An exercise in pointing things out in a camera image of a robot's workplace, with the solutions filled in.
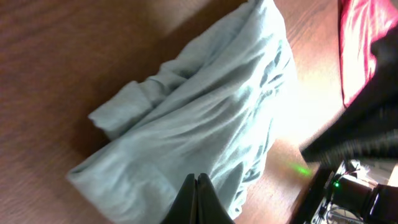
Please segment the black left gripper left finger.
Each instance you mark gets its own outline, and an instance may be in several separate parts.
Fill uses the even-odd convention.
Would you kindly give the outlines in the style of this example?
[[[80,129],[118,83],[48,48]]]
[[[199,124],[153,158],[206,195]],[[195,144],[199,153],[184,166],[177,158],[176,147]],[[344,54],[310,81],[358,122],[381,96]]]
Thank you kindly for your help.
[[[197,223],[197,181],[194,174],[188,174],[161,224]]]

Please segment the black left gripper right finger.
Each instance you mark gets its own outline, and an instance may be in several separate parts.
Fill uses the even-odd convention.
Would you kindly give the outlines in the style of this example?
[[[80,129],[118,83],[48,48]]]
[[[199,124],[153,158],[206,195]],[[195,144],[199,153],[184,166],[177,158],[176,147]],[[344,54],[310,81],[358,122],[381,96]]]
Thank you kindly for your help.
[[[197,196],[199,224],[234,224],[218,199],[209,176],[205,173],[198,176]]]

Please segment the light teal t-shirt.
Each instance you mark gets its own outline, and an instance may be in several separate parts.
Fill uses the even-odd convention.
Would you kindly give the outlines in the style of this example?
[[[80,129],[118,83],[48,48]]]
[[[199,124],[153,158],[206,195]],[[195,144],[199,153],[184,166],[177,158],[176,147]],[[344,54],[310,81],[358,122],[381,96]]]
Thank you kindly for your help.
[[[278,8],[247,1],[89,115],[109,143],[68,181],[114,223],[159,223],[186,176],[206,173],[237,218],[295,77]]]

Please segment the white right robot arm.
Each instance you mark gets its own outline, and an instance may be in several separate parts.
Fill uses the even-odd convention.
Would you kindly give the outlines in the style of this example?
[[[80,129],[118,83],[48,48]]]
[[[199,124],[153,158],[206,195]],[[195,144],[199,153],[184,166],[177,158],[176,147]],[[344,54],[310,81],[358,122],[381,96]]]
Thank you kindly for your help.
[[[397,187],[374,188],[349,180],[359,170],[352,160],[397,160],[397,28],[371,44],[376,72],[344,113],[301,155],[318,163],[303,202],[291,223],[329,222],[335,210],[353,214],[352,222],[397,223]]]

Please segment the red printed t-shirt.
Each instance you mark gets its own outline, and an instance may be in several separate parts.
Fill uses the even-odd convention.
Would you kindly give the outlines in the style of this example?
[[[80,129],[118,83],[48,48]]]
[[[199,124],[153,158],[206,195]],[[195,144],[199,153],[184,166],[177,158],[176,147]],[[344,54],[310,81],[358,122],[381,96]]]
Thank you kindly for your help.
[[[371,44],[396,25],[397,7],[391,0],[341,1],[340,72],[345,107],[374,76],[376,58]]]

